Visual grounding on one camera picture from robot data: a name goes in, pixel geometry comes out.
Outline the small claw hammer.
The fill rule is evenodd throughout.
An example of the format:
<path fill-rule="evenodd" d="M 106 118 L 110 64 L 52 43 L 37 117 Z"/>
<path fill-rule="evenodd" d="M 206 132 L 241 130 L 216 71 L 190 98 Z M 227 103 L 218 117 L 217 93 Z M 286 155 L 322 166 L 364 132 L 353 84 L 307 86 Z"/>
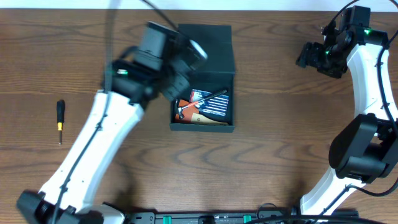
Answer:
<path fill-rule="evenodd" d="M 222 95 L 222 94 L 224 94 L 224 93 L 226 93 L 226 92 L 227 92 L 227 90 L 221 90 L 221 91 L 219 91 L 219 92 L 212 93 L 212 94 L 210 94 L 210 95 L 208 95 L 208 96 L 206 96 L 206 97 L 204 97 L 204 98 L 202 98 L 202 99 L 200 99 L 200 100 L 197 100 L 197 101 L 188 103 L 187 105 L 178 107 L 178 108 L 177 108 L 178 118 L 179 118 L 179 119 L 184 119 L 183 110 L 185 110 L 185 109 L 187 109 L 187 108 L 189 108 L 189 107 L 193 107 L 193 106 L 195 106 L 195 105 L 197 105 L 197 104 L 199 104 L 199 103 L 201 103 L 201 102 L 203 102 L 203 101 L 210 100 L 210 99 L 212 99 L 212 98 L 215 98 L 215 97 L 217 97 L 217 96 L 220 96 L 220 95 Z"/>

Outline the blue precision screwdriver set case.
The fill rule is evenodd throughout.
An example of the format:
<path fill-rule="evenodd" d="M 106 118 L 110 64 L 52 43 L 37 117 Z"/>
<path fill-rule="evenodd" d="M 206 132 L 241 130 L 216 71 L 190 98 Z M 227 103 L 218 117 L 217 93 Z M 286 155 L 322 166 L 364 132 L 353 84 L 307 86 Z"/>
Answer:
<path fill-rule="evenodd" d="M 202 98 L 210 96 L 211 94 L 212 92 L 192 89 L 189 102 L 199 101 Z M 213 114 L 217 116 L 226 116 L 228 105 L 229 96 L 222 94 L 198 103 L 197 105 L 195 105 L 195 108 L 201 113 Z"/>

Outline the black yellow screwdriver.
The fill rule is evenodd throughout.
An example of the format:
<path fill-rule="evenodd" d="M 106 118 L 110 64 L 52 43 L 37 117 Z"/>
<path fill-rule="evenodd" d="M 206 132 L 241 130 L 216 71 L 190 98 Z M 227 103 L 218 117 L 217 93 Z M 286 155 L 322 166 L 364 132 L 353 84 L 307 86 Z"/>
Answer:
<path fill-rule="evenodd" d="M 62 145 L 62 131 L 63 124 L 65 122 L 65 101 L 58 100 L 57 101 L 57 128 L 59 133 L 59 145 Z"/>

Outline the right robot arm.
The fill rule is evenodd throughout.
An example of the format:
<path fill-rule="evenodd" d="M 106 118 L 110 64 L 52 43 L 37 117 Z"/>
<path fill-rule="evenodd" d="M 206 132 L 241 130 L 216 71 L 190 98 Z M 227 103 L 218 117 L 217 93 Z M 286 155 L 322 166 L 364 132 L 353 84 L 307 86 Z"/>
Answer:
<path fill-rule="evenodd" d="M 397 106 L 388 71 L 392 38 L 369 25 L 371 10 L 351 1 L 322 30 L 322 43 L 307 42 L 296 60 L 299 67 L 338 79 L 350 72 L 354 119 L 330 145 L 329 167 L 314 188 L 300 199 L 298 214 L 326 222 L 354 191 L 373 197 L 381 193 L 364 186 L 387 177 L 397 164 Z"/>

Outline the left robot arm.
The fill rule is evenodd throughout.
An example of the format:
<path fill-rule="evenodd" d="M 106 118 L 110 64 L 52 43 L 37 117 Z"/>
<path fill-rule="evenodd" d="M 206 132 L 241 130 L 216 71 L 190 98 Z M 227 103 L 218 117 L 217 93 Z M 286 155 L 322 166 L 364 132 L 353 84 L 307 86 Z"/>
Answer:
<path fill-rule="evenodd" d="M 204 59 L 123 55 L 111 64 L 110 90 L 96 93 L 86 123 L 65 160 L 38 192 L 25 190 L 17 208 L 28 223 L 125 223 L 126 214 L 94 199 L 104 173 L 150 100 L 174 100 Z"/>

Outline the dark green box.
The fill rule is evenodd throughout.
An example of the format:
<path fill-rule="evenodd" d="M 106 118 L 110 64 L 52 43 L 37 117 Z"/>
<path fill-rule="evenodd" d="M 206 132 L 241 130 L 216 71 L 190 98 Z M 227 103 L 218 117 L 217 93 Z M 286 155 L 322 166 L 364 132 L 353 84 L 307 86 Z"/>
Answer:
<path fill-rule="evenodd" d="M 226 116 L 200 114 L 215 121 L 228 123 L 222 125 L 185 124 L 175 122 L 175 102 L 171 105 L 170 129 L 172 131 L 201 131 L 214 133 L 231 133 L 234 130 L 234 76 L 236 67 L 232 46 L 232 28 L 225 25 L 179 24 L 184 34 L 196 41 L 207 53 L 208 59 L 192 76 L 190 87 L 178 100 L 189 102 L 192 89 L 212 93 L 227 90 L 229 105 Z"/>

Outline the orange scraper wooden handle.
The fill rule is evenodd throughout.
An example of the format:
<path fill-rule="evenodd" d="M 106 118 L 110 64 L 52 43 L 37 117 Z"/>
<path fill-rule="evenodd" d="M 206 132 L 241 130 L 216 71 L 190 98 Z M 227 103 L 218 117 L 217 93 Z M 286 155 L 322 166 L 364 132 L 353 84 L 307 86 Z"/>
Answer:
<path fill-rule="evenodd" d="M 185 100 L 176 100 L 175 102 L 175 122 L 185 124 L 202 124 L 202 125 L 222 125 L 227 126 L 228 123 L 215 121 L 199 113 L 195 106 L 189 106 L 190 102 Z"/>

